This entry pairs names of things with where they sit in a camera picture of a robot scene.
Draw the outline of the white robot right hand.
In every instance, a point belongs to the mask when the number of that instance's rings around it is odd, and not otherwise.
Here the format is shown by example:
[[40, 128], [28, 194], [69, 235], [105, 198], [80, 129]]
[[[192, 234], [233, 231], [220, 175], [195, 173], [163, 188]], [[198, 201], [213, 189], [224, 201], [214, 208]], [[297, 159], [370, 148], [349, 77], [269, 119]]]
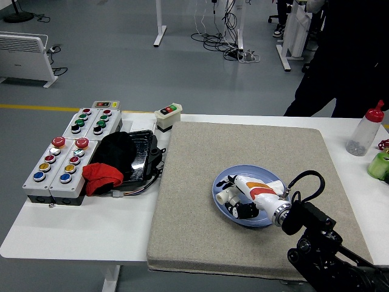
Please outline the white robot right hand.
[[265, 211], [268, 219], [279, 226], [291, 208], [291, 203], [283, 198], [284, 186], [279, 180], [265, 183], [249, 176], [227, 175], [216, 187], [222, 189], [216, 194], [217, 203], [236, 219], [254, 218]]

